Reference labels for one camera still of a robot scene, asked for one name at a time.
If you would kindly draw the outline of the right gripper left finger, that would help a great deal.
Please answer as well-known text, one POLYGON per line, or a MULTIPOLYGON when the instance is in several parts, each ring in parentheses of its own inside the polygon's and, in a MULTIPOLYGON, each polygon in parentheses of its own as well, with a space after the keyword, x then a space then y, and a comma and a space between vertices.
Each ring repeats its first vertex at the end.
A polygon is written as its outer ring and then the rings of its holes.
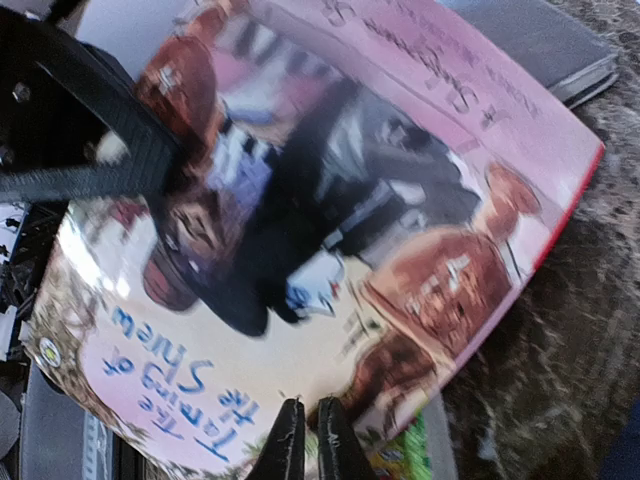
POLYGON ((248 480, 300 480, 305 470, 305 410, 287 399, 276 417, 248 480))

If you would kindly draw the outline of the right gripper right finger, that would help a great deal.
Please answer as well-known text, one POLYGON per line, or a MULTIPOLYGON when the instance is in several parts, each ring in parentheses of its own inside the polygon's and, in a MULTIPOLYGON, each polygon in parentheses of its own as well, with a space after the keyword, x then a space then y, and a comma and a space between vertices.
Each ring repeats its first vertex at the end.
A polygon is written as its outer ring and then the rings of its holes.
POLYGON ((375 480, 375 472, 335 397, 319 402, 317 437, 320 479, 375 480))

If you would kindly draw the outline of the orange 39-Storey Treehouse book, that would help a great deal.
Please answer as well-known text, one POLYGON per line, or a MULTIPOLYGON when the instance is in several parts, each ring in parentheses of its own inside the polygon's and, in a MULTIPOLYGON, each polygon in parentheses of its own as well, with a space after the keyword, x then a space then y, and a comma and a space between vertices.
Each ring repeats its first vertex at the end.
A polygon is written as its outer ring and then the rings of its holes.
POLYGON ((371 457, 382 480, 432 480, 424 415, 419 413, 405 430, 371 457))

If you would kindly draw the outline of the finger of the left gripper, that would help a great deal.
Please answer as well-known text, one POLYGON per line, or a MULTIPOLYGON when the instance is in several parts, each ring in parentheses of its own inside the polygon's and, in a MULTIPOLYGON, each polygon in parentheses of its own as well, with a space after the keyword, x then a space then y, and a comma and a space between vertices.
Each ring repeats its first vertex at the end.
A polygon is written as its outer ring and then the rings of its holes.
POLYGON ((180 139, 137 100, 130 77, 114 58, 86 46, 100 66, 97 163, 17 173, 1 169, 2 201, 157 197, 166 190, 181 161, 180 139))

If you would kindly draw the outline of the pink Taming of Shrew book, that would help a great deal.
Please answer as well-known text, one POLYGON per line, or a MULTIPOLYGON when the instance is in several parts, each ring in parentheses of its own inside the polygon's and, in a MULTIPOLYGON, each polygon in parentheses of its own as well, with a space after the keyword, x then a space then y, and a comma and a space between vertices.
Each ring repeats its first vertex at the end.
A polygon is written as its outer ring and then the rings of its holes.
POLYGON ((192 1, 135 91, 201 142, 158 200, 72 202, 26 350, 173 479, 245 479, 285 403, 317 470, 466 363, 601 140, 434 1, 192 1))

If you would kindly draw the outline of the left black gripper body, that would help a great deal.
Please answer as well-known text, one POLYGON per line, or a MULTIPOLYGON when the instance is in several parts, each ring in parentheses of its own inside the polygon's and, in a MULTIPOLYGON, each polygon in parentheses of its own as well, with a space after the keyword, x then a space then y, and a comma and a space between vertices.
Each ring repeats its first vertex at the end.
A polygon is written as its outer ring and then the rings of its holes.
POLYGON ((1 169, 94 165, 100 66, 60 25, 80 1, 53 1, 41 19, 1 8, 1 169))

